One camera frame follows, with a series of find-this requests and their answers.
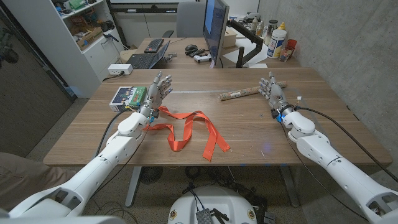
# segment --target table leg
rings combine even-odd
[[[289,195],[290,204],[297,208],[300,206],[299,198],[297,197],[296,189],[294,188],[292,173],[289,166],[280,166],[280,173],[285,182],[287,194]]]
[[[137,189],[138,189],[139,177],[140,177],[140,174],[141,174],[141,168],[142,167],[134,167],[133,170],[132,170],[129,191],[127,191],[126,203],[125,203],[125,206],[127,208],[132,206],[132,203],[134,201],[134,197],[136,196],[136,192],[137,192]]]

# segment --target keyboard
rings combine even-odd
[[[141,54],[133,69],[148,69],[156,54]]]
[[[160,46],[162,45],[163,41],[164,41],[164,39],[161,39],[161,38],[153,39],[149,43],[148,47],[145,49],[144,52],[145,53],[156,53],[159,50]]]

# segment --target orange strap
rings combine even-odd
[[[163,111],[167,115],[176,118],[176,119],[187,119],[185,121],[185,126],[184,126],[184,135],[183,135],[183,140],[182,141],[176,141],[175,136],[174,136],[174,127],[172,124],[156,124],[155,126],[150,126],[149,130],[160,130],[164,128],[169,128],[171,133],[167,137],[167,140],[170,144],[170,148],[173,151],[180,151],[186,143],[189,141],[189,139],[192,136],[192,123],[193,123],[193,118],[195,116],[199,116],[201,118],[205,119],[207,129],[209,130],[209,138],[206,143],[206,148],[203,153],[203,157],[209,161],[211,161],[211,157],[213,156],[213,151],[216,146],[216,143],[218,146],[226,152],[228,149],[231,147],[226,143],[226,141],[223,139],[223,137],[219,134],[217,129],[214,127],[213,123],[210,121],[210,119],[203,114],[202,111],[195,111],[192,113],[180,113],[180,114],[172,114],[170,111],[167,109],[165,106],[160,106],[159,107],[160,111]]]

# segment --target paper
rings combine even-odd
[[[250,51],[252,51],[254,48],[256,48],[256,44],[252,43],[249,39],[239,39],[236,40],[235,45],[239,47],[244,47],[244,53],[243,56],[247,55]],[[260,61],[264,60],[267,58],[267,51],[268,47],[263,44],[261,48],[261,52],[258,53],[256,56],[254,56],[252,59],[250,59],[247,63],[248,64],[255,64],[259,63]],[[238,61],[238,55],[239,55],[239,50],[235,50],[231,53],[224,54],[224,57],[226,57],[228,60],[236,63]]]
[[[245,38],[243,36],[243,34],[241,34],[240,32],[238,32],[236,29],[232,28],[232,27],[226,27],[225,31],[233,31],[236,34],[236,38]]]
[[[246,63],[248,68],[268,68],[266,63]]]

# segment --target person's leg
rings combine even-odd
[[[0,208],[10,211],[32,194],[63,184],[75,174],[0,152]]]

